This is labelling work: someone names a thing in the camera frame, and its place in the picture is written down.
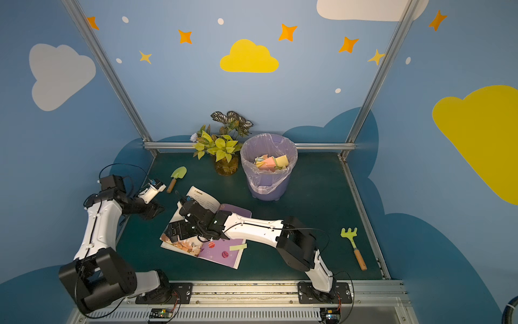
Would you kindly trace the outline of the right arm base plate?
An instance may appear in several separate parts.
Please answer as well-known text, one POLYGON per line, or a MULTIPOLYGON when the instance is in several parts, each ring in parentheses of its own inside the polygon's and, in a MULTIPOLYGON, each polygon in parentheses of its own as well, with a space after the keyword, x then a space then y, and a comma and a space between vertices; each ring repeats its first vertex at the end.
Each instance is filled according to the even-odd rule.
POLYGON ((352 304, 353 292, 347 282, 338 282, 330 292, 316 290, 310 282, 298 282, 299 303, 309 304, 352 304))

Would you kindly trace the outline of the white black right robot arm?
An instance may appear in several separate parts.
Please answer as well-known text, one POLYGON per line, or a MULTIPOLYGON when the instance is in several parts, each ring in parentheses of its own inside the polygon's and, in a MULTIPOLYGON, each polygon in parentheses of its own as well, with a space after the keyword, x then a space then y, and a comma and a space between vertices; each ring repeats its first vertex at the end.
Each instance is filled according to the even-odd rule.
POLYGON ((275 248, 288 266, 304 272, 314 291, 329 298, 335 296, 336 279, 322 259, 316 237, 297 218, 258 220, 221 209, 213 212, 195 200, 180 204, 178 215, 180 219, 164 230, 166 243, 183 243, 191 238, 262 243, 275 248))

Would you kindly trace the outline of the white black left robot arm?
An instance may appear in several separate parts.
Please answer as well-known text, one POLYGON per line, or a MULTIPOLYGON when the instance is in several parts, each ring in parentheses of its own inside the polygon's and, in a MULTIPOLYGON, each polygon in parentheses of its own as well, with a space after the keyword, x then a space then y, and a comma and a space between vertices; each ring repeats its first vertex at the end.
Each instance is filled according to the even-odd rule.
POLYGON ((116 251, 117 228, 123 215, 151 220, 163 211, 153 199, 166 189, 151 180, 129 197, 121 176, 98 180, 101 190, 84 202, 88 223, 74 260, 59 270, 59 280, 78 310, 90 317, 97 310, 125 298, 141 305, 165 304, 173 297, 167 276, 161 270, 137 272, 116 251))

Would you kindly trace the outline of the book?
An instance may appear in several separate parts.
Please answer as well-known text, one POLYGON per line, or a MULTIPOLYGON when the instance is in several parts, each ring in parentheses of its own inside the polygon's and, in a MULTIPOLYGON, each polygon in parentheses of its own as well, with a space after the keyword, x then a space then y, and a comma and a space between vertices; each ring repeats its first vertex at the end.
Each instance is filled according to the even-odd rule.
MULTIPOLYGON (((251 211, 234 205, 221 204, 210 194, 195 186, 192 186, 187 193, 186 201, 190 200, 195 200, 213 213, 226 211, 243 217, 252 217, 251 211)), ((178 209, 160 237, 161 247, 237 269, 243 254, 243 250, 238 247, 245 244, 246 240, 205 239, 195 235, 194 227, 181 214, 181 207, 182 204, 179 202, 178 209)))

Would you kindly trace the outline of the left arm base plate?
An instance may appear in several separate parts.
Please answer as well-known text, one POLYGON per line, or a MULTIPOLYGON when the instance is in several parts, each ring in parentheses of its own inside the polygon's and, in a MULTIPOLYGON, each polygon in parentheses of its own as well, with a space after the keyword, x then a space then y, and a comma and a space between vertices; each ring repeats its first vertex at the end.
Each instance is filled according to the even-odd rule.
POLYGON ((169 283, 168 286, 158 287, 155 290, 139 295, 137 305, 174 305, 175 303, 188 305, 192 297, 193 283, 169 283))

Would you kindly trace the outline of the long pale green sticky note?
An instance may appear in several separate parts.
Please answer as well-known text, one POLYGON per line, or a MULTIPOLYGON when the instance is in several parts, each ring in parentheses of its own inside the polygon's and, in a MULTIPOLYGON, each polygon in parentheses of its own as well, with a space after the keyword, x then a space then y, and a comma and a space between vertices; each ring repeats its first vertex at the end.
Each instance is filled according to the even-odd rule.
POLYGON ((235 246, 231 246, 229 247, 229 250, 230 251, 241 251, 241 250, 244 250, 248 247, 247 244, 240 244, 240 245, 235 245, 235 246))

